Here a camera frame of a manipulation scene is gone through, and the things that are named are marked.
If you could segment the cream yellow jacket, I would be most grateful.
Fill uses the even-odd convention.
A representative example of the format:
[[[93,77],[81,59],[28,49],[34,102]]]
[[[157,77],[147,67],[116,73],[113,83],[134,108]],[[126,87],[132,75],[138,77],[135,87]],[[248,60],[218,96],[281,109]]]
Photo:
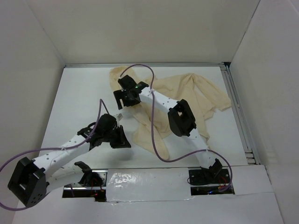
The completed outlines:
[[[210,138],[205,121],[213,117],[215,109],[224,111],[231,107],[231,100],[227,93],[209,79],[194,73],[156,78],[153,81],[153,89],[177,101],[186,100],[195,116],[197,130],[205,140]],[[133,142],[153,153],[151,104],[140,103],[129,107],[128,110],[139,123],[138,129],[133,134]],[[163,159],[167,160],[169,151],[163,139],[172,133],[167,114],[155,109],[153,124],[158,153]]]

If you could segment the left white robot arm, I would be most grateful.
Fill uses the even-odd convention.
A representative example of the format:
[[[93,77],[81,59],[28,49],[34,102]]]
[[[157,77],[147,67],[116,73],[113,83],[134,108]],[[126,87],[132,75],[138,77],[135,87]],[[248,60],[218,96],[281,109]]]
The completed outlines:
[[[8,183],[8,189],[30,208],[41,202],[48,193],[69,184],[81,187],[102,188],[106,184],[103,174],[94,172],[90,166],[77,158],[109,143],[112,149],[130,148],[123,126],[122,114],[103,114],[87,127],[82,128],[59,148],[48,149],[45,155],[20,159]]]

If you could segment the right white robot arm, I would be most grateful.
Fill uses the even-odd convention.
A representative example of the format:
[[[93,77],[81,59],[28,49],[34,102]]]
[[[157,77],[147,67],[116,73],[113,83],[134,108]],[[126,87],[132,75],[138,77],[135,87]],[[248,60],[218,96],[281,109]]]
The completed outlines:
[[[195,116],[186,100],[182,99],[177,101],[169,98],[152,89],[152,85],[148,85],[145,82],[136,83],[135,80],[128,75],[120,77],[118,83],[121,86],[121,90],[114,91],[114,97],[119,109],[134,106],[141,102],[152,105],[151,140],[154,152],[159,160],[171,163],[195,154],[201,168],[204,170],[205,180],[209,183],[214,183],[219,179],[222,164],[219,159],[212,159],[212,151],[209,149],[205,140],[200,136],[196,126]],[[153,121],[156,108],[167,113],[170,130],[176,136],[183,138],[193,150],[192,152],[174,160],[166,160],[160,156],[154,138]]]

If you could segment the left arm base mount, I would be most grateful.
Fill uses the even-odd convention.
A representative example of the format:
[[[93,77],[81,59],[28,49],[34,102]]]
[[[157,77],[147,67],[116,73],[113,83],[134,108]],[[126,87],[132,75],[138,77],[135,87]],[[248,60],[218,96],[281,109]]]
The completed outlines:
[[[64,186],[62,198],[93,198],[96,202],[106,202],[107,170],[91,169],[82,161],[75,162],[74,166],[79,168],[79,180]]]

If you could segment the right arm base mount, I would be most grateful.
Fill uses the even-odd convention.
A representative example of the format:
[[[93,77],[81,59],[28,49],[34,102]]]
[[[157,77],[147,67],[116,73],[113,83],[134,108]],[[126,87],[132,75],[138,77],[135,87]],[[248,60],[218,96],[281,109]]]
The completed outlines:
[[[230,173],[218,159],[209,168],[189,169],[192,196],[233,194]]]

